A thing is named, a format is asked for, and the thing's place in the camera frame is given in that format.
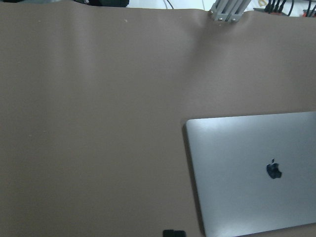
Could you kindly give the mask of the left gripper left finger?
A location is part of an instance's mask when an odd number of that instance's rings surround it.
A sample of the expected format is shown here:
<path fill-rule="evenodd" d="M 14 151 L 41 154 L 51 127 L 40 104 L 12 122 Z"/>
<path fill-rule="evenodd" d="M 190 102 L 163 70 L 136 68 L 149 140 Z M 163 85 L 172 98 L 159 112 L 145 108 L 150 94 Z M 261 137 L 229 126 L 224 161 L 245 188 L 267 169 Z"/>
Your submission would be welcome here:
<path fill-rule="evenodd" d="M 175 237 L 174 230 L 163 230 L 162 236 L 163 237 Z"/>

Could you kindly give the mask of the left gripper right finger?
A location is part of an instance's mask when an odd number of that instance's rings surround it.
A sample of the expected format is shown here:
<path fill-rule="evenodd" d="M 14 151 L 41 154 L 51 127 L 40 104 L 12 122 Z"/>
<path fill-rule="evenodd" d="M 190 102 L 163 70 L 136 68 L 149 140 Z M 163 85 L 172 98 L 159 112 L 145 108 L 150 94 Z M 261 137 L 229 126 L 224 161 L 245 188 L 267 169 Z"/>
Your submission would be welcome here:
<path fill-rule="evenodd" d="M 186 237 L 186 232 L 184 230 L 175 230 L 174 236 L 175 237 Z"/>

